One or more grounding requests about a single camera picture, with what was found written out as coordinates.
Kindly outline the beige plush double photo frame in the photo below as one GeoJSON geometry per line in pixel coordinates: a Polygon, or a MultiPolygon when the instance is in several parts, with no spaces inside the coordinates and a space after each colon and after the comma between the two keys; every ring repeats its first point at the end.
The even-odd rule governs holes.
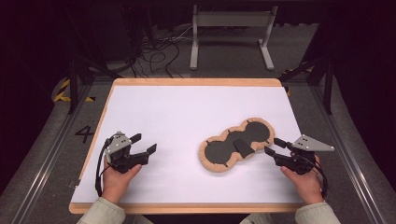
{"type": "Polygon", "coordinates": [[[238,161],[249,159],[258,150],[272,145],[275,136],[275,129],[265,119],[245,119],[239,126],[203,141],[198,151],[199,160],[206,170],[223,173],[238,161]]]}

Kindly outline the yellow black floor tape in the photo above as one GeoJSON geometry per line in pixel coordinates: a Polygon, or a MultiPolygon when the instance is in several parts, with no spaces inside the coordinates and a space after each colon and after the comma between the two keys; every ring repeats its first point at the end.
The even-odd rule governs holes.
{"type": "Polygon", "coordinates": [[[58,92],[55,94],[55,97],[53,99],[54,102],[70,102],[71,101],[71,97],[65,95],[66,89],[69,87],[69,85],[70,85],[70,79],[66,78],[64,80],[64,82],[62,83],[58,92]]]}

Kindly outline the person's left hand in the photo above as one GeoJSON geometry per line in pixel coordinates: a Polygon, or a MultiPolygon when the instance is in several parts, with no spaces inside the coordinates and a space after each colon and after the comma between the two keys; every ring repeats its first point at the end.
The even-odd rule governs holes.
{"type": "Polygon", "coordinates": [[[142,169],[142,165],[137,164],[124,174],[114,170],[106,161],[104,162],[104,166],[102,197],[111,203],[118,204],[129,188],[131,180],[142,169]]]}

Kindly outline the person's right leg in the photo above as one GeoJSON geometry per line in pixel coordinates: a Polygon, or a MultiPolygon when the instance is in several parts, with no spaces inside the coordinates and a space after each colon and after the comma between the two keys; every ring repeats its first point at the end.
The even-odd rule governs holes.
{"type": "Polygon", "coordinates": [[[273,221],[270,215],[259,213],[248,215],[239,224],[273,224],[273,221]]]}

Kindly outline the black tripod stand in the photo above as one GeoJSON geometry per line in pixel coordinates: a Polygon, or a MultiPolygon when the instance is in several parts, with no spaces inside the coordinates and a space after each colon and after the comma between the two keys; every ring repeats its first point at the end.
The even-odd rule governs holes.
{"type": "Polygon", "coordinates": [[[298,67],[292,70],[285,70],[278,80],[280,82],[285,82],[306,72],[308,69],[310,69],[310,72],[305,82],[310,87],[317,86],[321,80],[324,80],[322,103],[326,112],[331,115],[333,66],[332,54],[330,52],[325,52],[320,56],[315,56],[311,60],[302,62],[298,67]]]}
{"type": "Polygon", "coordinates": [[[61,10],[64,17],[61,30],[64,32],[64,44],[71,59],[69,64],[70,112],[73,113],[81,101],[78,95],[78,81],[81,80],[82,85],[86,86],[91,85],[95,80],[90,67],[113,79],[119,78],[120,75],[107,68],[85,7],[61,5],[61,10]]]}

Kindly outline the white table cover sheet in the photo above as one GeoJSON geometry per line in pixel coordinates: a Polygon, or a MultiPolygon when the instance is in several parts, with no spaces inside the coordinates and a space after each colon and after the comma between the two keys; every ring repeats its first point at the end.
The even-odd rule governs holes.
{"type": "Polygon", "coordinates": [[[294,186],[259,151],[229,171],[207,171],[199,146],[248,118],[262,118],[276,137],[293,142],[300,130],[281,87],[118,86],[106,104],[84,175],[72,197],[90,203],[99,153],[117,131],[142,138],[133,153],[157,149],[125,193],[127,203],[297,203],[294,186]]]}

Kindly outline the aluminium floor rail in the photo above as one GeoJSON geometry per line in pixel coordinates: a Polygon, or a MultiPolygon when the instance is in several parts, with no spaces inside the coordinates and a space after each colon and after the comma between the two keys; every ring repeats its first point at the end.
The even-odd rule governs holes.
{"type": "Polygon", "coordinates": [[[10,224],[25,224],[30,216],[91,88],[91,85],[78,88],[78,103],[72,112],[69,112],[71,105],[67,103],[55,104],[42,132],[9,185],[17,196],[17,210],[11,216],[10,224]]]}
{"type": "Polygon", "coordinates": [[[372,224],[388,224],[386,218],[380,211],[377,202],[375,201],[374,194],[372,193],[366,178],[361,171],[361,168],[353,157],[349,147],[344,142],[343,137],[339,133],[335,120],[333,119],[332,115],[327,112],[325,106],[323,105],[322,94],[319,88],[311,87],[310,91],[318,104],[321,114],[324,116],[324,119],[331,130],[333,139],[335,141],[337,154],[346,167],[346,172],[349,175],[352,185],[358,194],[368,218],[372,224]]]}

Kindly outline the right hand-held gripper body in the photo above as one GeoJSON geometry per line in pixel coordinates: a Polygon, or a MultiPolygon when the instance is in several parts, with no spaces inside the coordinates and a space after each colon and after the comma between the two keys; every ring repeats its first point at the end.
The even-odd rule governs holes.
{"type": "Polygon", "coordinates": [[[292,149],[289,149],[291,163],[286,167],[298,175],[310,172],[317,165],[315,156],[317,152],[334,151],[333,146],[304,134],[291,143],[292,149]]]}

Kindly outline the person's right hand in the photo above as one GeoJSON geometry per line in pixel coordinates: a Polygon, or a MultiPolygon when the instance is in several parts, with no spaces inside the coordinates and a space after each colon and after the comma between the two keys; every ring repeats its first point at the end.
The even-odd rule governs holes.
{"type": "Polygon", "coordinates": [[[280,171],[292,182],[305,205],[324,202],[316,168],[303,175],[298,175],[285,166],[281,166],[280,171]]]}

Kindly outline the grey metal stand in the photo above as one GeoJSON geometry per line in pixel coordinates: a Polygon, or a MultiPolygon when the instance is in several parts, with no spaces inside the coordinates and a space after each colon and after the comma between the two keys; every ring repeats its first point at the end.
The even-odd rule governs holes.
{"type": "Polygon", "coordinates": [[[199,27],[263,27],[265,32],[262,39],[258,40],[259,47],[266,68],[275,69],[268,50],[268,41],[275,24],[277,7],[265,11],[200,11],[197,5],[193,6],[192,13],[192,43],[190,70],[198,68],[199,55],[199,27]]]}

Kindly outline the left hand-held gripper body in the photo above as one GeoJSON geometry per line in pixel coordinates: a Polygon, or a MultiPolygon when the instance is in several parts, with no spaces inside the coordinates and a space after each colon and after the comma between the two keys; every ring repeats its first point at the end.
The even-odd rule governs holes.
{"type": "Polygon", "coordinates": [[[148,158],[134,158],[130,153],[132,144],[130,137],[122,132],[116,132],[108,140],[105,146],[107,163],[116,171],[124,174],[137,164],[146,165],[149,163],[148,158]]]}

